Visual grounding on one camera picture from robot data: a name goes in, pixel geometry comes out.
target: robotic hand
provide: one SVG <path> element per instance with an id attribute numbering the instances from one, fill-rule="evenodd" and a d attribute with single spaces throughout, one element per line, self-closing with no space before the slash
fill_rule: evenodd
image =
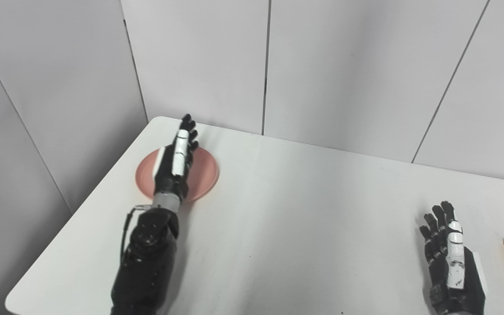
<path id="1" fill-rule="evenodd" d="M 462 241 L 462 226 L 454 207 L 443 201 L 424 215 L 420 227 L 432 282 L 430 301 L 438 315 L 483 315 L 486 295 L 474 254 Z"/>
<path id="2" fill-rule="evenodd" d="M 192 167 L 196 122 L 186 114 L 171 145 L 159 150 L 154 164 L 152 205 L 136 206 L 126 218 L 120 268 L 112 287 L 112 315 L 154 315 L 166 299 L 174 269 L 178 238 L 178 208 L 188 195 L 188 173 Z M 126 231 L 133 212 L 144 210 L 124 251 Z"/>

